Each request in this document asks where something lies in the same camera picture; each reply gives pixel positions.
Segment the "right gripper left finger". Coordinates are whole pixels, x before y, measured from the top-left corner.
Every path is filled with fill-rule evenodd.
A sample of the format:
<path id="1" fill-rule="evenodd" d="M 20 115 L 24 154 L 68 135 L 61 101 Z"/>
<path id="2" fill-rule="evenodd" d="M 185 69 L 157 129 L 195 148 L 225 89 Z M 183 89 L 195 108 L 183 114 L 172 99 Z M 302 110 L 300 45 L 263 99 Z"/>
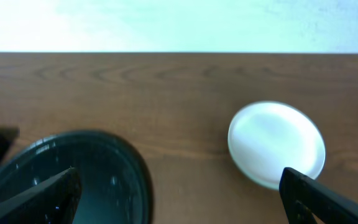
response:
<path id="1" fill-rule="evenodd" d="M 81 198 L 75 168 L 63 172 L 0 203 L 0 223 L 72 223 Z"/>

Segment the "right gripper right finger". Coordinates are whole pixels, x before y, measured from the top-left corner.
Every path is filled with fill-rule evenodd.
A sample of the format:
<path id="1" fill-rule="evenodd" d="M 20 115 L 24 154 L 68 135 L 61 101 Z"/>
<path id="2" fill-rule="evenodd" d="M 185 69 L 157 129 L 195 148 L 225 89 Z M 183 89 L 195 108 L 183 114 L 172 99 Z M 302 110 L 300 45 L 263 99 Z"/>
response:
<path id="1" fill-rule="evenodd" d="M 279 193 L 291 224 L 315 224 L 315 217 L 327 224 L 358 223 L 357 203 L 293 168 L 284 168 Z"/>

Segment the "white plate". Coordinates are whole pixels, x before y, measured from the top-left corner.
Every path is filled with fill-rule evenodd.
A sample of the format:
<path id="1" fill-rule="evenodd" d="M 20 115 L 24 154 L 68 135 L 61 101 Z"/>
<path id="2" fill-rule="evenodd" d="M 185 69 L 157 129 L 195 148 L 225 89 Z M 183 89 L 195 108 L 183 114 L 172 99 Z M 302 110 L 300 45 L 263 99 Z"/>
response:
<path id="1" fill-rule="evenodd" d="M 316 179 L 323 170 L 322 134 L 300 110 L 277 101 L 257 101 L 231 119 L 227 146 L 238 169 L 265 188 L 278 190 L 284 168 Z"/>

